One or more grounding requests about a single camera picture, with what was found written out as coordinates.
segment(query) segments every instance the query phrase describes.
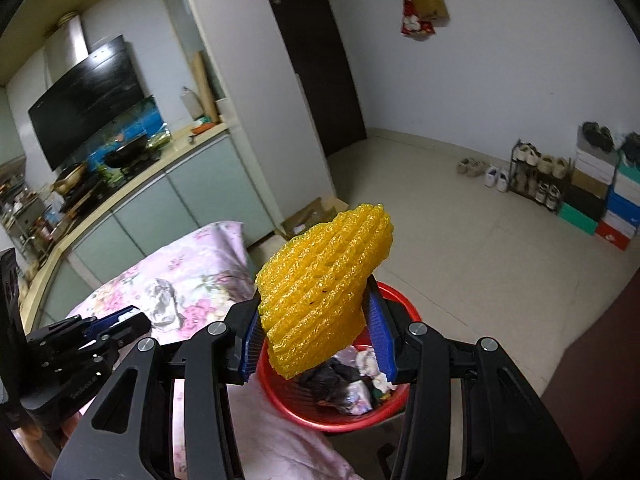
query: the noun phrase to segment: silver screw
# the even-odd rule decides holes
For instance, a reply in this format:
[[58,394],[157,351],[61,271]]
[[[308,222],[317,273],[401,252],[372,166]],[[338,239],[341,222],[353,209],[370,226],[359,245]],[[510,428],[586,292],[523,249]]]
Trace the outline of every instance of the silver screw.
[[411,323],[409,325],[409,332],[413,335],[425,335],[427,333],[427,326],[424,323],[416,321],[415,323]]
[[480,340],[480,346],[487,352],[495,352],[498,349],[498,342],[490,337],[484,337]]
[[211,335],[220,335],[226,332],[226,325],[222,321],[214,321],[207,326],[207,332]]
[[145,337],[138,341],[138,350],[141,352],[146,352],[147,350],[151,350],[155,346],[156,342],[150,337]]

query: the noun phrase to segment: red shoe box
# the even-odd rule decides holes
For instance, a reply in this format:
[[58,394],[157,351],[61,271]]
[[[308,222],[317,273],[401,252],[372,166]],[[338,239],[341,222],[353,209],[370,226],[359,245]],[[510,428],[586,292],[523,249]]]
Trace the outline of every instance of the red shoe box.
[[603,237],[607,242],[614,244],[617,248],[625,251],[631,238],[627,238],[620,231],[617,231],[606,222],[601,221],[596,228],[596,234]]

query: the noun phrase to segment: red plastic basket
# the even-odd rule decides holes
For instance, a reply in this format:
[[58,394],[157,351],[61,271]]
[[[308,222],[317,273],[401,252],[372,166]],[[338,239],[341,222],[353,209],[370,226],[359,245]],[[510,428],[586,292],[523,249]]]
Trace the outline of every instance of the red plastic basket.
[[[415,307],[400,292],[385,283],[378,282],[378,286],[383,298],[404,305],[412,320],[422,320]],[[358,350],[371,346],[369,331],[366,328],[353,345]],[[287,381],[271,368],[266,339],[258,361],[257,373],[267,398],[285,418],[300,426],[327,433],[344,433],[373,426],[395,415],[404,407],[409,397],[409,385],[402,384],[396,388],[387,402],[364,415],[343,415],[335,408],[318,406],[308,390],[300,388],[293,380]]]

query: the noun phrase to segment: range hood duct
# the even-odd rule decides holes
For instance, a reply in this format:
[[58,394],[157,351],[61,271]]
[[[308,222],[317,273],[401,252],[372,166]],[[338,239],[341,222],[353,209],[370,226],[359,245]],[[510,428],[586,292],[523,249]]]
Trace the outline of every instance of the range hood duct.
[[89,56],[77,12],[65,14],[58,20],[58,29],[47,38],[44,53],[51,84]]

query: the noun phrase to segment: tile floor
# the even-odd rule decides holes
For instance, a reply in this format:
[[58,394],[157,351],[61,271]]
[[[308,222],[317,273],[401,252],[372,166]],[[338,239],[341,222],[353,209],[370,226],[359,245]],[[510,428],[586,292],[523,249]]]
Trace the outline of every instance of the tile floor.
[[[446,337],[495,337],[541,394],[564,349],[640,266],[640,240],[622,252],[529,200],[486,188],[481,177],[456,174],[456,162],[379,137],[329,158],[340,199],[382,203],[391,214],[394,244],[376,278]],[[390,434],[375,428],[332,442],[363,478],[377,479],[375,445]],[[450,478],[460,471],[453,434]]]

